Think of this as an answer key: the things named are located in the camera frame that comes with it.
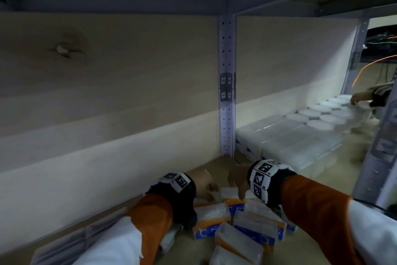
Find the orange sleeve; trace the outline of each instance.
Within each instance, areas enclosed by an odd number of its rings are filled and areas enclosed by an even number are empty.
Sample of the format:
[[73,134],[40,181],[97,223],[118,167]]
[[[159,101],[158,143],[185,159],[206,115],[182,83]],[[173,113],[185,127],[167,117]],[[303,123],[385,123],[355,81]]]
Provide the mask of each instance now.
[[151,265],[158,246],[168,232],[173,218],[171,204],[165,198],[146,194],[127,214],[142,233],[141,265]]
[[364,265],[348,220],[351,197],[301,175],[287,178],[281,205],[287,218],[310,235],[332,265]]

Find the person's hand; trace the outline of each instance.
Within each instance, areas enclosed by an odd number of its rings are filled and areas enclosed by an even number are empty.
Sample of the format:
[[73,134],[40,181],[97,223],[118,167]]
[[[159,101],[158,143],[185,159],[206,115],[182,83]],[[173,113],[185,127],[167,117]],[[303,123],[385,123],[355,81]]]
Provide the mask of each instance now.
[[209,202],[214,202],[215,198],[210,192],[218,192],[218,185],[212,179],[207,170],[195,169],[186,173],[196,185],[196,198],[202,198]]
[[239,188],[239,198],[243,200],[245,198],[245,192],[250,189],[247,182],[247,174],[252,164],[241,164],[236,165],[233,169],[229,171],[227,180],[230,187]]
[[353,96],[351,96],[350,103],[355,105],[357,102],[370,100],[372,100],[372,91],[363,91],[355,93]]

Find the white sleeve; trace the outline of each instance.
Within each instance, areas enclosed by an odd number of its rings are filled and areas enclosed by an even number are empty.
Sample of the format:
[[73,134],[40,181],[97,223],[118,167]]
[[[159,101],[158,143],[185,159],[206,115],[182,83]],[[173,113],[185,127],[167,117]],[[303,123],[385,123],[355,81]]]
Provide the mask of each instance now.
[[141,232],[131,222],[131,217],[123,217],[74,265],[139,265],[141,247]]
[[366,265],[397,264],[397,221],[354,200],[349,205],[350,229]]

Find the white wall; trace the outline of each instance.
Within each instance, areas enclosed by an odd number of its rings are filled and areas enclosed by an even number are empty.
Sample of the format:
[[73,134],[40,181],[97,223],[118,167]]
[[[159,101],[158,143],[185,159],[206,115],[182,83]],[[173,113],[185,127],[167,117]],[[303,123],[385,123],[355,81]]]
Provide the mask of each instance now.
[[371,18],[368,29],[385,25],[397,25],[397,15]]
[[0,253],[218,157],[217,57],[216,17],[1,13]]
[[339,95],[357,20],[237,19],[236,127]]

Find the orange cable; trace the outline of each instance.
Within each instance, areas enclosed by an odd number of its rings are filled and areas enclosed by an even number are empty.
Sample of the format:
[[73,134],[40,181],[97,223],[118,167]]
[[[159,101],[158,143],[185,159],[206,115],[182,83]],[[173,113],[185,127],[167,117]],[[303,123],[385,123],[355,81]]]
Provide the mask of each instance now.
[[374,63],[376,63],[376,62],[379,62],[379,61],[382,61],[382,60],[385,60],[385,59],[388,59],[388,58],[391,58],[391,57],[397,57],[397,55],[388,56],[388,57],[385,57],[385,58],[382,58],[382,59],[378,59],[378,60],[376,60],[376,61],[374,61],[374,62],[371,62],[370,64],[365,65],[365,66],[360,70],[360,72],[359,72],[357,78],[354,80],[353,85],[352,85],[351,87],[353,87],[353,86],[356,84],[356,82],[357,82],[357,80],[359,79],[359,77],[360,77],[362,71],[363,71],[366,67],[369,67],[371,64],[374,64]]

